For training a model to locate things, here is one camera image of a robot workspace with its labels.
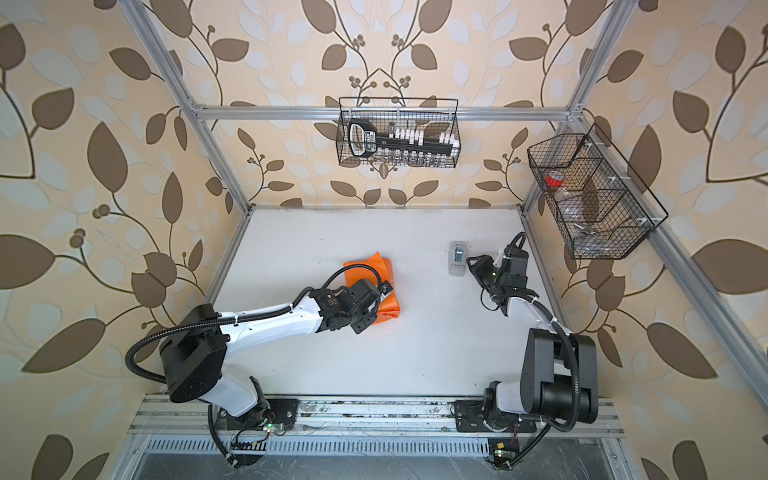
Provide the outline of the orange wrapping paper sheet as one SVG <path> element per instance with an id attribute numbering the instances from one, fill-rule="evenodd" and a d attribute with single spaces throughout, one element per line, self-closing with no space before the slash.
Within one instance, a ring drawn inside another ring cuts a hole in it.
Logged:
<path id="1" fill-rule="evenodd" d="M 395 287 L 392 262 L 388 258 L 383 257 L 379 252 L 376 252 L 373 256 L 365 260 L 346 262 L 344 266 L 348 267 L 353 264 L 367 265 L 375 269 L 383 282 L 388 282 L 392 288 Z M 368 269 L 351 269 L 344 273 L 344 277 L 348 287 L 351 287 L 354 283 L 361 279 L 367 279 L 371 281 L 374 286 L 377 285 L 376 275 Z M 389 295 L 381 302 L 375 324 L 382 324 L 389 320 L 396 319 L 399 317 L 400 312 L 401 307 L 397 295 L 395 291 L 392 290 Z"/>

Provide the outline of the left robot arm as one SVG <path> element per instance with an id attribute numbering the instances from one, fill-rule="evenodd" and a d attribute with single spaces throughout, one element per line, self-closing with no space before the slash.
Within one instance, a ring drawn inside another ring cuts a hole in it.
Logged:
<path id="1" fill-rule="evenodd" d="M 270 409 L 258 380 L 235 357 L 257 346 L 296 335 L 317 334 L 351 327 L 359 334 L 373 325 L 378 307 L 393 292 L 388 281 L 368 279 L 352 286 L 305 288 L 288 305 L 272 310 L 217 312 L 214 326 L 201 323 L 213 313 L 204 304 L 185 320 L 190 330 L 169 335 L 160 356 L 173 403 L 204 401 L 224 410 L 243 427 L 266 420 Z"/>

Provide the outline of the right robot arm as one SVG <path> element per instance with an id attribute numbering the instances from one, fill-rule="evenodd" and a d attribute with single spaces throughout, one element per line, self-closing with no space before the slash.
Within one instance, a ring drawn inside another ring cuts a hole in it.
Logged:
<path id="1" fill-rule="evenodd" d="M 529 254 L 510 244 L 497 258 L 468 257 L 481 295 L 505 317 L 518 320 L 527 338 L 522 367 L 513 381 L 493 381 L 469 411 L 483 427 L 503 432 L 520 421 L 541 421 L 561 432 L 593 423 L 599 413 L 594 341 L 563 326 L 527 285 Z"/>

